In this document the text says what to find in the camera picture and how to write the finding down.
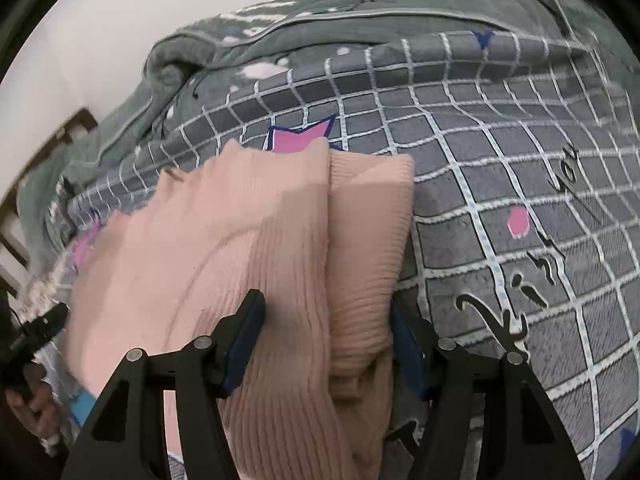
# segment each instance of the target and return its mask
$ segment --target grid pattern fabric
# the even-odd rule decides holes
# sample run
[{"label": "grid pattern fabric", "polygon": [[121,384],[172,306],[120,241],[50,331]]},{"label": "grid pattern fabric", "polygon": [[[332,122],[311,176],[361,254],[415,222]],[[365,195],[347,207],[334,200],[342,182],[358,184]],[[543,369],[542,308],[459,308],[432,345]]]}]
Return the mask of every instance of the grid pattern fabric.
[{"label": "grid pattern fabric", "polygon": [[332,114],[331,144],[415,159],[400,294],[440,336],[529,359],[586,478],[605,478],[620,431],[640,424],[640,158],[597,48],[509,32],[483,48],[448,32],[294,67],[139,146],[68,214],[87,226],[96,210],[133,211],[164,167],[193,170],[229,139],[265,148],[270,126]]}]

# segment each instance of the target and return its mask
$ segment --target metal screw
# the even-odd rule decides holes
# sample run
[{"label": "metal screw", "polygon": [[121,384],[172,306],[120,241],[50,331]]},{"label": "metal screw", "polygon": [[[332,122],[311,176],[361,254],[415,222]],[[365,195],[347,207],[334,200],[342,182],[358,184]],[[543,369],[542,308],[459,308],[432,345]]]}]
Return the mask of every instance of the metal screw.
[{"label": "metal screw", "polygon": [[200,337],[196,338],[196,341],[193,342],[193,345],[200,350],[209,348],[211,346],[211,338],[208,335],[201,335]]},{"label": "metal screw", "polygon": [[132,348],[127,352],[127,361],[135,362],[142,357],[142,350],[140,348]]},{"label": "metal screw", "polygon": [[442,338],[438,339],[438,346],[443,350],[453,350],[456,347],[456,342],[453,339]]},{"label": "metal screw", "polygon": [[507,354],[507,361],[510,362],[512,365],[521,365],[522,364],[522,356],[520,354],[518,354],[517,352],[509,352]]}]

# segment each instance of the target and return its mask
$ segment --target blue gripper pad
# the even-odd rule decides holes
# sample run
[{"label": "blue gripper pad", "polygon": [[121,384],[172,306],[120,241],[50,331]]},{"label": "blue gripper pad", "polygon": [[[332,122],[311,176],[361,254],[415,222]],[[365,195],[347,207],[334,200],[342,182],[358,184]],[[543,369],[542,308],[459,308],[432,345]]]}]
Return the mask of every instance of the blue gripper pad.
[{"label": "blue gripper pad", "polygon": [[226,375],[222,383],[222,389],[227,395],[231,395],[233,390],[242,383],[251,352],[254,351],[255,342],[264,324],[266,308],[262,293],[259,290],[250,290],[240,305],[236,316],[244,308],[247,311],[242,320],[242,325],[238,328],[236,338],[229,346],[225,357]]},{"label": "blue gripper pad", "polygon": [[428,388],[422,370],[424,355],[404,315],[394,303],[391,304],[391,330],[394,334],[394,354],[400,362],[404,379],[420,400],[426,400]]}]

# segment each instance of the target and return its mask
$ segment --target human hand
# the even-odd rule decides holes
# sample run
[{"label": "human hand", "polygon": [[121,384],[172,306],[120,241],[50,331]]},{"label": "human hand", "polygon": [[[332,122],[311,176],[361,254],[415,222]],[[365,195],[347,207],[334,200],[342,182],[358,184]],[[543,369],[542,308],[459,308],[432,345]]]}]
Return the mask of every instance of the human hand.
[{"label": "human hand", "polygon": [[53,398],[51,386],[42,381],[46,375],[41,364],[29,363],[24,367],[24,378],[33,393],[29,402],[25,402],[13,390],[5,393],[6,403],[15,417],[31,434],[43,439],[60,432],[60,410]]}]

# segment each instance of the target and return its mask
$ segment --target pink garment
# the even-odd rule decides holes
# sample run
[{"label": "pink garment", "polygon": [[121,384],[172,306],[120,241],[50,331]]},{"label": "pink garment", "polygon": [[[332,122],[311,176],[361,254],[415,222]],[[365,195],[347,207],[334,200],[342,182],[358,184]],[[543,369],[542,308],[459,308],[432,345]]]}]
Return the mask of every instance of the pink garment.
[{"label": "pink garment", "polygon": [[[412,209],[408,156],[244,149],[163,172],[148,207],[115,214],[71,299],[66,355],[98,395],[133,347],[180,349],[267,300],[242,386],[220,402],[242,478],[363,479],[380,471],[391,406],[388,302]],[[175,401],[169,450],[179,452]]]}]

